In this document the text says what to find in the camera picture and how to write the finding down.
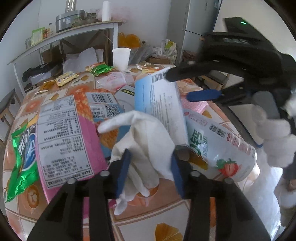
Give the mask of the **white fluffy gloved hand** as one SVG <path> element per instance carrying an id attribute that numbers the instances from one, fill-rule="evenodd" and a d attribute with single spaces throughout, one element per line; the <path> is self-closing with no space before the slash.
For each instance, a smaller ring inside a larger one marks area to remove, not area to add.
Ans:
<path id="1" fill-rule="evenodd" d="M 252 119 L 257 135 L 263 139 L 267 162 L 272 167 L 286 168 L 295 157 L 295 135 L 290 123 L 280 117 L 273 95 L 259 91 L 252 97 Z"/>

